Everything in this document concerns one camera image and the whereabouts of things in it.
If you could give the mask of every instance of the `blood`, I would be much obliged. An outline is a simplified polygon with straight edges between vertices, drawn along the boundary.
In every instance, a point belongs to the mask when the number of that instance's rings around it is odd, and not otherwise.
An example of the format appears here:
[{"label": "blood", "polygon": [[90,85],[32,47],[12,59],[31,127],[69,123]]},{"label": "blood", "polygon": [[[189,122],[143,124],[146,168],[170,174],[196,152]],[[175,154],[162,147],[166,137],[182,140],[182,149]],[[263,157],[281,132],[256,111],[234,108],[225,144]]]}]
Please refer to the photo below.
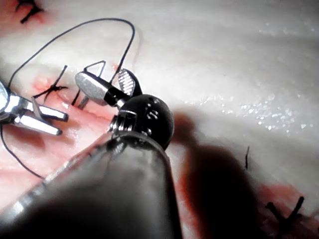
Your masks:
[{"label": "blood", "polygon": [[49,24],[50,17],[45,11],[41,11],[32,15],[28,20],[21,24],[21,20],[24,19],[32,9],[29,4],[22,5],[15,12],[18,6],[17,0],[1,0],[0,1],[0,36],[4,36],[10,33],[14,33],[21,30],[30,31],[36,29],[39,25]]}]

